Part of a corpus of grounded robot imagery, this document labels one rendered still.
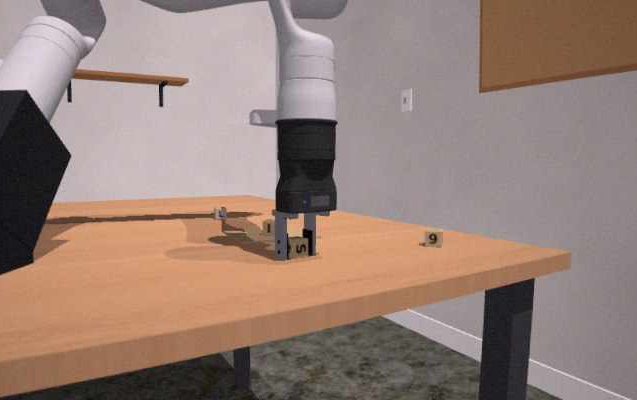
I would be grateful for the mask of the tan square mat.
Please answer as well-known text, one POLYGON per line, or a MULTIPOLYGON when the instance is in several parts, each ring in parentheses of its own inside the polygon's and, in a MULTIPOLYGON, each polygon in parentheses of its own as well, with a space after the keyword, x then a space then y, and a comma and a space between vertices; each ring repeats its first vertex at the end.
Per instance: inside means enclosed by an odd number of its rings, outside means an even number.
MULTIPOLYGON (((275 236, 263 235, 263 227, 221 229, 223 233, 240 244, 275 242, 275 236)), ((302 229, 293 225, 287 225, 288 237, 302 237, 302 229)))

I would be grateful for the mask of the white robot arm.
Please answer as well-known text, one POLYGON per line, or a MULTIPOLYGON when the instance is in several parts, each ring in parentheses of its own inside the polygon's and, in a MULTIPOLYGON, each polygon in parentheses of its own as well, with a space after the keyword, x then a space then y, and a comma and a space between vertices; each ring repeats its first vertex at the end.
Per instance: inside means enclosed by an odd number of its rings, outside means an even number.
MULTIPOLYGON (((92 51, 104 31, 106 16, 100 0, 40 1, 47 16, 32 19, 5 59, 0 59, 0 90, 27 89, 50 123, 80 61, 92 51)), ((348 0, 140 1, 174 13, 268 1, 279 44, 279 82, 319 78, 334 83, 332 41, 303 30, 294 19, 335 18, 348 0)))

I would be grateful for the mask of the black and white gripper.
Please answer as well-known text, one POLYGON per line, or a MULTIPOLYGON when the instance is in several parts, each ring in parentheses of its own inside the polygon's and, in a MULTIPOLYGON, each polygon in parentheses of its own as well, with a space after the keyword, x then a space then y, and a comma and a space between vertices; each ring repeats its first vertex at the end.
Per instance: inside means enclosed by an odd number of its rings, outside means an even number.
POLYGON ((308 238, 308 255, 313 256, 316 215, 330 216, 337 209, 333 179, 337 124, 334 83, 319 78, 283 80, 277 110, 250 112, 250 125, 277 128, 280 178, 272 210, 276 258, 288 260, 287 219, 304 213, 302 237, 308 238))

